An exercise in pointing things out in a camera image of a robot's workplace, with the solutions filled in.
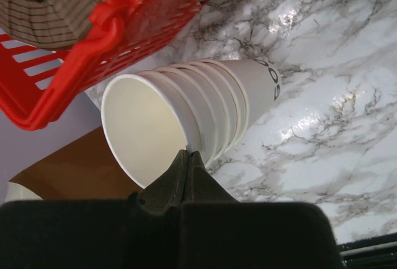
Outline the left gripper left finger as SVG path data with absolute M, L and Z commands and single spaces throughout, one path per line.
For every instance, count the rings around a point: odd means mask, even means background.
M 181 203 L 188 168 L 188 152 L 180 150 L 160 177 L 138 194 L 141 207 L 150 214 L 166 214 Z

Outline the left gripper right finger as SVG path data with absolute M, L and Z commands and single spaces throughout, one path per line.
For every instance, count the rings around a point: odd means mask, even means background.
M 184 185 L 185 202 L 237 203 L 206 170 L 198 151 L 189 156 Z

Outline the stack of white paper cups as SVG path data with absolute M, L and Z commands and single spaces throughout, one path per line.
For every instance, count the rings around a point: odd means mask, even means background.
M 114 77 L 101 120 L 123 171 L 141 188 L 180 150 L 205 165 L 233 147 L 277 101 L 282 78 L 264 60 L 198 60 Z

